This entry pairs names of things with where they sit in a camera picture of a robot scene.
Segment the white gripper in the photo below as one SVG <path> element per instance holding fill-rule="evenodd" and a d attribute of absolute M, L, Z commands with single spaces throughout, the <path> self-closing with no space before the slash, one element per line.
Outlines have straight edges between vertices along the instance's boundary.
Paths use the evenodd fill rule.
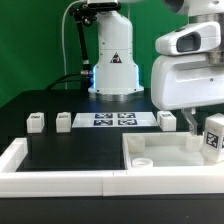
<path fill-rule="evenodd" d="M 192 136 L 201 136 L 195 107 L 224 103 L 224 66 L 212 66 L 205 54 L 159 56 L 152 67 L 151 99 L 160 110 L 182 109 Z"/>

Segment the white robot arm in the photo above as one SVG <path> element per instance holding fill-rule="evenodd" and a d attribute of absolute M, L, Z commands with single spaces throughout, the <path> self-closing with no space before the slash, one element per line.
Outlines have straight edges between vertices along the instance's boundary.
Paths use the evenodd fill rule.
<path fill-rule="evenodd" d="M 132 56 L 132 24 L 121 16 L 129 0 L 87 0 L 99 24 L 99 60 L 90 92 L 106 99 L 141 91 L 138 66 Z M 194 109 L 224 103 L 224 0 L 162 0 L 188 24 L 159 37 L 160 56 L 151 73 L 151 99 L 160 110 L 182 111 L 190 132 L 203 129 Z"/>

